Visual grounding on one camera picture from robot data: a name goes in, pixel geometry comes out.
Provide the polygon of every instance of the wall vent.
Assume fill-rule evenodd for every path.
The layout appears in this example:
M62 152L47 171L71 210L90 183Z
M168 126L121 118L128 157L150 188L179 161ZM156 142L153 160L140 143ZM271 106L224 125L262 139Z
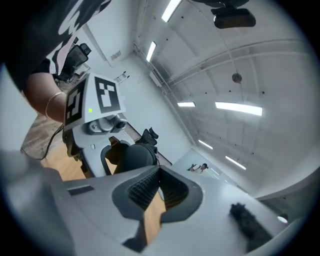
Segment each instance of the wall vent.
M114 55L111 55L111 60L115 60L116 58L121 56L121 51L117 51Z

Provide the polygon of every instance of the bracelet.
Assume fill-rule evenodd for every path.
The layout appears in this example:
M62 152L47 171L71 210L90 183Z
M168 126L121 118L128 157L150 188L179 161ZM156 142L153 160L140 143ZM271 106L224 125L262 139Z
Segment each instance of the bracelet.
M58 96L58 95L60 95L60 94L65 94L65 93L62 92L62 91L57 92L55 95L53 95L53 96L48 100L48 102L47 102L47 104L46 104L46 106L45 106L45 117L46 117L46 118L50 118L50 117L48 116L48 113L47 113L49 103L50 103L56 96Z

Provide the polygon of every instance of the fluorescent light strip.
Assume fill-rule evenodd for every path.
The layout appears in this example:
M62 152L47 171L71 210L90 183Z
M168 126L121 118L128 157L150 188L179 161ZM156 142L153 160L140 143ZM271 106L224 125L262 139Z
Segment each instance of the fluorescent light strip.
M170 1L170 3L166 7L166 9L162 15L162 19L165 22L168 22L168 20L171 18L171 15L174 13L174 11L176 10L177 6L180 4L181 1L182 0L171 0Z
M216 173L216 175L220 176L219 173L217 173L214 169L210 168L212 171L214 171Z
M238 112L244 112L256 116L262 116L262 107L259 106L249 106L242 105L237 103L228 103L228 102L216 102L215 106L217 109L223 110L233 110Z
M148 55L146 56L146 60L147 60L148 62L150 62L151 57L152 57L152 54L154 54L154 51L155 51L155 49L156 49L156 46L157 46L157 44L156 44L154 41L152 41L152 42L151 42L151 45L150 45L150 48L149 48Z
M278 216L278 220L281 221L282 223L288 223L288 221L284 217Z
M244 167L242 164L238 163L237 161L231 159L229 156L225 156L226 159L228 159L229 161L231 161L232 163L234 163L235 165L241 167L242 169L247 169L246 167Z
M179 107L195 107L194 102L178 102Z
M207 147L208 147L209 149L211 149L211 150L214 149L212 146L208 145L207 143L204 143L204 142L201 141L200 139L199 139L199 142L202 143L203 145L207 146Z

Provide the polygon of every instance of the white ceiling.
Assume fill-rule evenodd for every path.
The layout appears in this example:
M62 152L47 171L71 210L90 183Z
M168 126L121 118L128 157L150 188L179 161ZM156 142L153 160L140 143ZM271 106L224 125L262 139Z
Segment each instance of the white ceiling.
M208 143L209 153L236 170L225 156L238 160L247 167L238 171L257 182L286 168L281 162L298 161L319 136L320 92L312 56L289 18L268 1L250 0L244 7L255 27L219 30L209 6L183 0L166 23L169 2L140 1L135 43L147 55L156 42L151 63L197 146L198 139ZM232 81L235 68L241 86ZM196 107L182 109L177 101ZM263 115L216 109L215 101L261 106Z

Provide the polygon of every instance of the black cable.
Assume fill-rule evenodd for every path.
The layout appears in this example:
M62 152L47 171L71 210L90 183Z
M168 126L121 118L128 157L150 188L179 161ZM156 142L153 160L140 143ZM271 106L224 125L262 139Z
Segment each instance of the black cable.
M47 157L47 155L48 155L49 147L50 147L50 145L51 145L54 137L55 137L58 133L60 133L60 132L63 130L63 128L64 128L64 125L62 124L62 125L54 132L54 134L51 136L50 141L49 141L49 144L48 144L48 146L46 147L46 151L45 151L45 153L44 153L44 155L43 155L42 158L36 158L36 157L32 157L32 156L28 155L27 152L26 152L23 148L21 148L21 151L22 151L25 155L27 155L28 157L31 157L31 158L34 158L34 159L37 159L37 160L43 160L43 159L45 159L45 158Z

